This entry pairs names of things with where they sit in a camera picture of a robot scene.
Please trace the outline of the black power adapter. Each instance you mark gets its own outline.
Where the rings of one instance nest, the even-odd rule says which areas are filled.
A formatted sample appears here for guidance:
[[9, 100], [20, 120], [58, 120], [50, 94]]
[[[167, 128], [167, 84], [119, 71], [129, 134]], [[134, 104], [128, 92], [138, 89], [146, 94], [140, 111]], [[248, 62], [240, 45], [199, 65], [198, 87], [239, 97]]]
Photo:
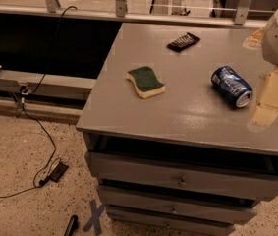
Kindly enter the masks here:
[[68, 165], [59, 162], [56, 165], [56, 167], [51, 171], [51, 173], [48, 175], [48, 178], [53, 182], [58, 182], [68, 168], [69, 168]]

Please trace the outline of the grey drawer cabinet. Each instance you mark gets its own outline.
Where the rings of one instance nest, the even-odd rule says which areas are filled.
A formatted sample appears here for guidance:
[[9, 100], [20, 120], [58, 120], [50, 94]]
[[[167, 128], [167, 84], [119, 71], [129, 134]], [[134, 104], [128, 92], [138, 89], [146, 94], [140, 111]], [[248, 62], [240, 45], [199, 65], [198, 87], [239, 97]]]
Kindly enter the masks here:
[[[217, 68], [226, 65], [256, 86], [270, 65], [260, 53], [243, 48], [247, 36], [243, 29], [195, 27], [197, 45], [183, 53], [167, 48], [184, 33], [184, 28], [175, 26], [121, 26], [77, 125], [87, 152], [278, 176], [278, 119], [265, 129], [253, 127], [251, 108], [234, 108], [210, 80]], [[165, 85], [163, 93], [147, 99], [137, 95], [127, 72], [143, 66]], [[99, 186], [254, 211], [262, 202], [97, 180]]]

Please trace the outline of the bottom grey drawer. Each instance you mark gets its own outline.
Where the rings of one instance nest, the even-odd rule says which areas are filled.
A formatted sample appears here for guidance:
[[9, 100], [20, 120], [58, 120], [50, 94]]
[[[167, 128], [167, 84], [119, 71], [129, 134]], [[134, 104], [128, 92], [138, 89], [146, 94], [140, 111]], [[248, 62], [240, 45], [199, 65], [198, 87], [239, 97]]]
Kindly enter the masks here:
[[122, 206], [107, 206], [106, 212], [111, 219], [115, 220], [179, 229], [209, 236], [228, 236], [235, 230], [232, 224]]

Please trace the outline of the top grey drawer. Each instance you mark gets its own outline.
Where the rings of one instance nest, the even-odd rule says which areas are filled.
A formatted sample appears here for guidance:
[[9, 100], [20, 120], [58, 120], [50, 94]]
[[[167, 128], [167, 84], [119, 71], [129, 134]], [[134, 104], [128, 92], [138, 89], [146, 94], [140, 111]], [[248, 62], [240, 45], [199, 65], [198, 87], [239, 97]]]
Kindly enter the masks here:
[[248, 200], [278, 196], [278, 176], [88, 152], [93, 177]]

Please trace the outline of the blue tape cross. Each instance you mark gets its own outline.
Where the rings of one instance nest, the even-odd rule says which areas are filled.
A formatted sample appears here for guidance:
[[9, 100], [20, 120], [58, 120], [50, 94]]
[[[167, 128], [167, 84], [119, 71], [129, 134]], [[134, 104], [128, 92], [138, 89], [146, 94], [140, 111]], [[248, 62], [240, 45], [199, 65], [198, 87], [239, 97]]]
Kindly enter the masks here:
[[105, 204], [97, 205], [96, 200], [91, 200], [89, 202], [91, 217], [83, 227], [83, 231], [87, 232], [91, 228], [94, 229], [95, 236], [100, 236], [102, 233], [101, 224], [100, 224], [100, 216], [105, 211]]

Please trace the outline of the black cylindrical object on floor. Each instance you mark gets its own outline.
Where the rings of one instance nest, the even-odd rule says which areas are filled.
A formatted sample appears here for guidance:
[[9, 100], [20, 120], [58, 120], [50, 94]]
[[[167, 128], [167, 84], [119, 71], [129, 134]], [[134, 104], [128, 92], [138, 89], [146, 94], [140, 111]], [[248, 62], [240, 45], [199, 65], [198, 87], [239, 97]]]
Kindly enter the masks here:
[[64, 236], [72, 236], [74, 230], [77, 228], [78, 228], [78, 217], [76, 215], [73, 215], [69, 220]]

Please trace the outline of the grey drawer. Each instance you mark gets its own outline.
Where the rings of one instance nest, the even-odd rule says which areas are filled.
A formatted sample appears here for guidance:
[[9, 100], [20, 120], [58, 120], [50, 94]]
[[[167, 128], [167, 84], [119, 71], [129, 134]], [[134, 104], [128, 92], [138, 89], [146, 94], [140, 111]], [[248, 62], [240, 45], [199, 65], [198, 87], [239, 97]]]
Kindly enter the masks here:
[[88, 152], [93, 177], [248, 200], [278, 196], [278, 176]]
[[179, 229], [209, 236], [228, 236], [235, 230], [232, 224], [122, 206], [107, 206], [106, 212], [111, 219], [115, 220]]
[[245, 224], [256, 216], [250, 208], [190, 200], [100, 185], [101, 201], [107, 205], [130, 207], [166, 214], [194, 217], [229, 224]]

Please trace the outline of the metal window railing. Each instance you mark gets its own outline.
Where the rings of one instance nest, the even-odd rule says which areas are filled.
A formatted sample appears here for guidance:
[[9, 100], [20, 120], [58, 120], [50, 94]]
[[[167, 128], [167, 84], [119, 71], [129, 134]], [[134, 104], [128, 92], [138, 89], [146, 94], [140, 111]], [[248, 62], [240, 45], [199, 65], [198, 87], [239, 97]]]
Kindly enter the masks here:
[[216, 25], [258, 28], [274, 11], [256, 10], [251, 0], [239, 0], [225, 11], [217, 0], [0, 0], [0, 13], [157, 23], [169, 25]]

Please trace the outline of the green and yellow sponge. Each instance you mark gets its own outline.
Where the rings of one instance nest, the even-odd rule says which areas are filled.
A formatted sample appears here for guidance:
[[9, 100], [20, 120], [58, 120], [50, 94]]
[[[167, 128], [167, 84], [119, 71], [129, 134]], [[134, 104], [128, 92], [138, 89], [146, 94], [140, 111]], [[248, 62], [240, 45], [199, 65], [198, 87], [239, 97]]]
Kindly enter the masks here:
[[156, 96], [165, 91], [165, 85], [158, 81], [154, 71], [148, 66], [128, 71], [127, 79], [132, 82], [137, 95], [143, 99]]

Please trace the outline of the blue soda can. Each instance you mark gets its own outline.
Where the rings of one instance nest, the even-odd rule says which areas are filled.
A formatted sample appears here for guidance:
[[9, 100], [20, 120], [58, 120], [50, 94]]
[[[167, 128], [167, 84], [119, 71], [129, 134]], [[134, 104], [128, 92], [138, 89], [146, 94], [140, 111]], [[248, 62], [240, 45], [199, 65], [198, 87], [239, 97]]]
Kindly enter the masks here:
[[211, 76], [213, 85], [234, 106], [243, 108], [252, 99], [252, 87], [231, 67], [218, 68]]

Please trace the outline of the middle grey drawer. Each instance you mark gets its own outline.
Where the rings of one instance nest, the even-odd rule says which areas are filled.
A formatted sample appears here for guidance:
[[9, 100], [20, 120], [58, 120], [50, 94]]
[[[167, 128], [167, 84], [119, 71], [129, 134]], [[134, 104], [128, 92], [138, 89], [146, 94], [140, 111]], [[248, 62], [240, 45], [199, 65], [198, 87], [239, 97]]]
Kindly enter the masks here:
[[245, 224], [256, 216], [250, 208], [190, 200], [100, 185], [101, 201], [107, 205], [130, 207], [166, 214], [194, 217], [229, 224]]

